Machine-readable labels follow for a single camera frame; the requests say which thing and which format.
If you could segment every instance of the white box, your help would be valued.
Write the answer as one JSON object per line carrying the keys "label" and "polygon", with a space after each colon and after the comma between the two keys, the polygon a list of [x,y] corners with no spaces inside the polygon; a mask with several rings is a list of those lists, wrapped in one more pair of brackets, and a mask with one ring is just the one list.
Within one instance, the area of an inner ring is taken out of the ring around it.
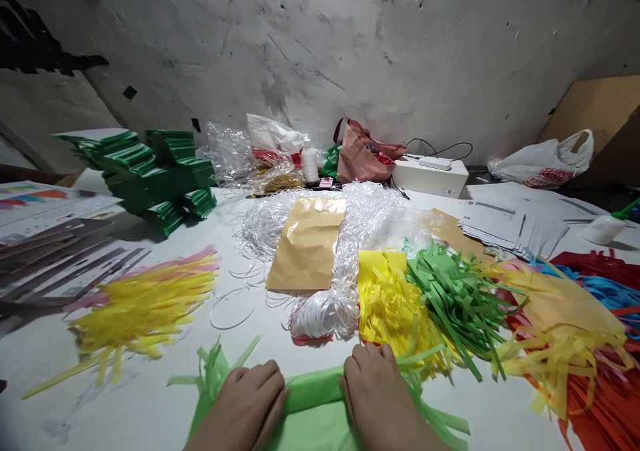
{"label": "white box", "polygon": [[410,191],[443,195],[446,197],[460,197],[462,189],[467,183],[469,172],[462,161],[449,161],[449,171],[426,167],[418,164],[418,159],[400,157],[395,162],[393,182],[398,187],[405,187]]}

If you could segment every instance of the yellow paper tassel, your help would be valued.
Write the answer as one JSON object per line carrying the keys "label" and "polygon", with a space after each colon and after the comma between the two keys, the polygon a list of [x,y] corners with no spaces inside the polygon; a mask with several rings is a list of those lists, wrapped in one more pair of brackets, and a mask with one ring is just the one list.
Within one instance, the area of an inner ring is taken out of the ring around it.
{"label": "yellow paper tassel", "polygon": [[[622,323],[588,291],[546,263],[560,278],[531,271],[526,266],[506,270],[490,265],[487,273],[504,286],[525,291],[529,297],[523,313],[533,327],[520,327],[519,331],[533,338],[518,342],[514,336],[498,349],[505,373],[529,374],[536,379],[540,386],[532,409],[540,413],[547,406],[560,419],[566,419],[569,374],[589,378],[588,409],[595,393],[595,353],[604,349],[615,351],[623,365],[606,362],[620,370],[631,369],[633,361],[623,347],[627,336]],[[518,294],[513,296],[518,302],[525,299]],[[522,356],[522,350],[528,354]],[[494,372],[497,369],[495,359],[493,369]]]}
{"label": "yellow paper tassel", "polygon": [[96,386],[104,383],[110,361],[113,382],[122,377],[122,353],[128,350],[159,359],[159,344],[173,342],[181,325],[193,320],[189,314],[210,296],[217,272],[214,254],[203,253],[152,268],[100,288],[107,303],[71,323],[80,332],[80,353],[89,356],[78,366],[28,391],[30,398],[72,376],[99,364]]}
{"label": "yellow paper tassel", "polygon": [[444,343],[442,351],[415,366],[422,368],[422,379],[447,374],[459,356],[419,303],[422,293],[407,281],[406,272],[404,253],[360,251],[360,335],[389,344],[396,356],[414,356]]}

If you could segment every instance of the green nozzle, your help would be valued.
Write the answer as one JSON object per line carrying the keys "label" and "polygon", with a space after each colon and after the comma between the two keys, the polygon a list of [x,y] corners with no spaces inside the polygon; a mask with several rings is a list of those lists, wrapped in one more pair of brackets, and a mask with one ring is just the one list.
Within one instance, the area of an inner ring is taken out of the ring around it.
{"label": "green nozzle", "polygon": [[638,204],[638,201],[640,201],[640,197],[638,197],[634,202],[629,204],[627,207],[625,207],[621,211],[612,212],[611,215],[616,219],[622,219],[622,220],[629,219],[629,216],[631,215],[631,210],[635,207],[636,204]]}

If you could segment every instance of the finger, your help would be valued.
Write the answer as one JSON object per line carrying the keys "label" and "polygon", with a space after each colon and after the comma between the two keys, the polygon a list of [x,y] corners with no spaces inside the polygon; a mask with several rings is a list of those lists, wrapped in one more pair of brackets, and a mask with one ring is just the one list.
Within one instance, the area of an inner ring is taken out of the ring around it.
{"label": "finger", "polygon": [[257,399],[260,403],[262,413],[267,413],[271,403],[278,396],[278,393],[285,387],[285,379],[280,371],[273,374],[266,383],[264,383],[257,392]]}
{"label": "finger", "polygon": [[265,447],[267,441],[280,421],[280,416],[282,416],[282,410],[285,407],[288,397],[289,390],[283,388],[276,399],[271,403],[271,407],[267,411],[265,421],[262,423],[260,431],[258,431],[258,437],[256,437],[255,443],[251,448],[252,450],[261,450]]}
{"label": "finger", "polygon": [[349,413],[349,417],[351,418],[351,423],[355,425],[355,418],[353,417],[353,407],[351,406],[351,395],[349,394],[349,385],[347,384],[346,379],[340,378],[340,387],[342,388],[342,392],[345,395],[345,404],[347,405],[347,411]]}
{"label": "finger", "polygon": [[391,364],[397,365],[397,362],[395,361],[395,354],[393,353],[393,350],[391,349],[391,346],[389,344],[383,344],[380,347],[380,354],[382,354],[382,357],[389,361]]}
{"label": "finger", "polygon": [[347,381],[356,379],[358,374],[360,374],[360,371],[360,366],[358,366],[355,358],[353,356],[349,356],[347,360],[345,360],[345,378]]}
{"label": "finger", "polygon": [[264,364],[259,364],[258,366],[251,368],[249,372],[245,374],[244,380],[248,380],[254,389],[258,390],[279,371],[280,369],[275,361],[269,360]]}
{"label": "finger", "polygon": [[235,368],[229,373],[227,379],[225,379],[225,382],[222,384],[220,391],[222,392],[228,387],[232,386],[234,383],[240,381],[240,379],[242,379],[242,377],[246,375],[248,371],[249,369],[247,368]]}
{"label": "finger", "polygon": [[378,351],[374,343],[366,343],[365,349],[371,356],[378,356],[380,354],[380,351]]}
{"label": "finger", "polygon": [[367,360],[369,359],[369,353],[367,352],[367,350],[364,348],[364,346],[361,346],[360,344],[356,344],[355,347],[353,348],[353,359],[355,359],[355,361],[358,363],[358,366],[360,367],[360,369],[365,369]]}

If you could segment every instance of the glue bottle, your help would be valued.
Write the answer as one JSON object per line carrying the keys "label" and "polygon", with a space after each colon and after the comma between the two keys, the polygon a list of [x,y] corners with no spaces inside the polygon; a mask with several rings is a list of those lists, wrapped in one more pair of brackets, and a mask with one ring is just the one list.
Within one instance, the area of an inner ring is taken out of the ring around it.
{"label": "glue bottle", "polygon": [[318,175],[318,158],[315,153],[315,148],[311,147],[310,139],[305,139],[305,148],[302,150],[302,167],[305,171],[307,185],[320,181],[320,176]]}
{"label": "glue bottle", "polygon": [[629,219],[631,210],[638,204],[638,201],[640,201],[640,197],[622,211],[598,217],[580,233],[580,236],[594,244],[606,246],[627,227],[627,219]]}

